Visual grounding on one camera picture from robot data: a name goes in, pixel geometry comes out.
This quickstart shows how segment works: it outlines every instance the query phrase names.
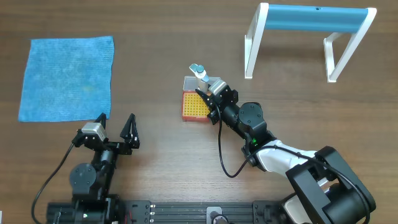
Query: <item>blue towel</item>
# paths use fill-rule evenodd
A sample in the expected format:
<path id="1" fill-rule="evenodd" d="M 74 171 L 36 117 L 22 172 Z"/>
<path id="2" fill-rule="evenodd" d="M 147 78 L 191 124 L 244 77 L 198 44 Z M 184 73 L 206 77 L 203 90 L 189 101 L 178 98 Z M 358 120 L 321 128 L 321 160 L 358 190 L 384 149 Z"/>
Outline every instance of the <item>blue towel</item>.
<path id="1" fill-rule="evenodd" d="M 19 121 L 78 121 L 111 112 L 112 37 L 32 40 Z"/>

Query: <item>table surface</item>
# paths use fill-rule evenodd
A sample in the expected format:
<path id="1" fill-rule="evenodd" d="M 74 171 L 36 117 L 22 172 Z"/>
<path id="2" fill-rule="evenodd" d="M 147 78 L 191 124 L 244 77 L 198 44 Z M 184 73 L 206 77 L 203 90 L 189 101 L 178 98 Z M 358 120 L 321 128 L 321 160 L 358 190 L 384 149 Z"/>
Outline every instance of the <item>table surface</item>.
<path id="1" fill-rule="evenodd" d="M 296 1 L 277 1 L 296 4 Z M 378 13 L 337 83 L 327 83 L 318 32 L 265 31 L 254 79 L 244 79 L 244 35 L 260 1 L 28 1 L 0 2 L 0 210 L 3 223 L 32 223 L 30 206 L 86 121 L 17 121 L 30 39 L 112 35 L 115 43 L 109 138 L 118 140 L 130 113 L 137 116 L 140 149 L 121 156 L 111 186 L 125 199 L 153 202 L 281 200 L 289 181 L 246 166 L 224 175 L 218 126 L 183 122 L 182 85 L 188 66 L 201 63 L 239 91 L 241 105 L 262 105 L 269 129 L 285 144 L 306 150 L 335 147 L 372 193 L 372 223 L 396 223 L 398 211 L 398 2 L 303 1 L 306 5 L 376 7 Z M 348 37 L 336 41 L 344 51 Z M 225 128 L 224 162 L 234 172 L 243 141 Z M 74 149 L 44 190 L 68 202 L 71 169 L 93 152 Z"/>

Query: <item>cable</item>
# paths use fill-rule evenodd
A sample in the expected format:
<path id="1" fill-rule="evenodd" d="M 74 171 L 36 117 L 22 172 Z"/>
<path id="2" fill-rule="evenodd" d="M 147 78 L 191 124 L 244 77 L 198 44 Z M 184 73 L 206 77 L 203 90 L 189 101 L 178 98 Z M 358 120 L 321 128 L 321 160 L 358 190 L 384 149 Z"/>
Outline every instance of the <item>cable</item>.
<path id="1" fill-rule="evenodd" d="M 68 157 L 70 151 L 72 150 L 72 148 L 73 148 L 73 143 L 70 144 L 69 149 L 68 149 L 67 153 L 65 153 L 65 155 L 63 156 L 63 158 L 62 158 L 60 164 L 59 164 L 58 167 L 54 170 L 54 172 L 52 172 L 52 174 L 50 175 L 50 177 L 44 182 L 42 188 L 39 190 L 39 192 L 37 192 L 37 195 L 36 195 L 35 199 L 33 200 L 33 203 L 32 203 L 32 210 L 30 211 L 30 213 L 31 213 L 31 215 L 32 215 L 33 221 L 34 221 L 36 224 L 41 224 L 41 223 L 36 219 L 36 217 L 35 217 L 35 206 L 36 206 L 36 202 L 37 202 L 37 200 L 39 199 L 40 194 L 43 192 L 45 186 L 47 186 L 47 184 L 50 182 L 51 178 L 58 172 L 58 170 L 60 170 L 61 166 L 63 165 L 63 163 L 64 163 L 65 160 L 67 159 L 67 157 Z"/>
<path id="2" fill-rule="evenodd" d="M 234 175 L 229 174 L 229 173 L 226 171 L 226 169 L 225 169 L 224 162 L 223 162 L 223 156 L 222 156 L 222 153 L 221 153 L 221 129 L 222 129 L 222 127 L 223 127 L 223 120 L 221 119 L 221 112 L 220 112 L 220 109 L 218 108 L 218 105 L 216 104 L 215 106 L 216 106 L 216 109 L 217 109 L 217 113 L 218 113 L 218 117 L 219 117 L 219 122 L 220 122 L 220 128 L 219 128 L 219 130 L 218 130 L 218 154 L 220 155 L 221 167 L 223 168 L 223 171 L 224 171 L 225 175 L 227 175 L 227 177 L 229 177 L 229 178 L 234 178 L 234 177 L 238 176 L 239 173 L 242 171 L 243 167 L 244 167 L 244 166 L 249 162 L 249 160 L 250 160 L 254 155 L 256 155 L 259 151 L 261 151 L 261 150 L 263 150 L 263 149 L 280 149 L 280 150 L 282 150 L 282 151 L 285 151 L 285 152 L 288 152 L 288 153 L 290 153 L 290 154 L 293 154 L 293 155 L 295 155 L 295 156 L 297 156 L 297 157 L 300 157 L 300 158 L 303 158 L 303 159 L 307 159 L 308 161 L 311 161 L 312 163 L 321 165 L 321 166 L 323 166 L 324 168 L 330 170 L 332 173 L 336 174 L 337 176 L 339 176 L 339 177 L 341 177 L 342 179 L 344 179 L 345 181 L 347 181 L 347 183 L 350 184 L 350 186 L 352 186 L 352 188 L 354 188 L 354 190 L 356 191 L 356 193 L 359 195 L 359 197 L 360 197 L 360 199 L 361 199 L 361 201 L 362 201 L 362 204 L 363 204 L 363 206 L 364 206 L 364 208 L 365 208 L 366 218 L 365 218 L 364 224 L 368 224 L 368 223 L 370 222 L 371 212 L 370 212 L 370 209 L 369 209 L 369 205 L 368 205 L 366 199 L 364 198 L 363 193 L 357 188 L 357 186 L 355 186 L 355 184 L 354 184 L 352 181 L 349 180 L 349 178 L 348 178 L 347 176 L 345 176 L 344 174 L 342 174 L 340 171 L 338 171 L 338 170 L 335 169 L 334 167 L 332 167 L 332 166 L 330 166 L 330 165 L 328 165 L 328 164 L 326 164 L 326 163 L 320 162 L 320 161 L 318 161 L 318 160 L 316 160 L 316 159 L 314 159 L 314 158 L 312 158 L 312 157 L 304 156 L 304 155 L 302 155 L 302 154 L 299 153 L 299 152 L 293 152 L 293 151 L 290 151 L 290 150 L 288 150 L 288 149 L 286 149 L 286 148 L 284 148 L 284 147 L 280 147 L 280 146 L 276 146 L 276 145 L 274 145 L 274 146 L 262 146 L 261 148 L 257 149 L 257 150 L 254 151 L 250 156 L 248 156 L 248 157 L 246 158 L 246 160 L 242 163 L 241 167 L 238 169 L 238 171 L 236 171 L 236 173 L 235 173 Z"/>

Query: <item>white bracket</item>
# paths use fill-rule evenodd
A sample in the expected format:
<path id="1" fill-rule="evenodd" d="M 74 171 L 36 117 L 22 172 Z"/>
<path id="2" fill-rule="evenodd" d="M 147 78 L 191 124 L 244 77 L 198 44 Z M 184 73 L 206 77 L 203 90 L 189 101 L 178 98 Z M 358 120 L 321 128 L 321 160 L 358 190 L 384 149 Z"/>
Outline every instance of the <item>white bracket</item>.
<path id="1" fill-rule="evenodd" d="M 256 64 L 257 54 L 260 48 L 262 34 L 266 26 L 266 20 L 268 15 L 268 3 L 260 3 L 257 7 L 256 13 L 253 16 L 249 30 L 244 36 L 244 78 L 252 79 L 254 65 Z M 341 56 L 339 62 L 335 67 L 335 61 L 333 58 L 333 46 L 332 43 L 335 39 L 341 36 L 343 33 L 332 33 L 329 37 L 323 40 L 325 48 L 325 63 L 326 63 L 326 74 L 329 83 L 337 81 L 343 68 L 346 66 L 349 58 L 354 53 L 355 49 L 361 42 L 365 33 L 368 31 L 372 21 L 376 15 L 377 10 L 375 8 L 368 8 L 368 14 L 358 29 L 357 33 L 352 34 L 348 42 L 348 45 Z"/>

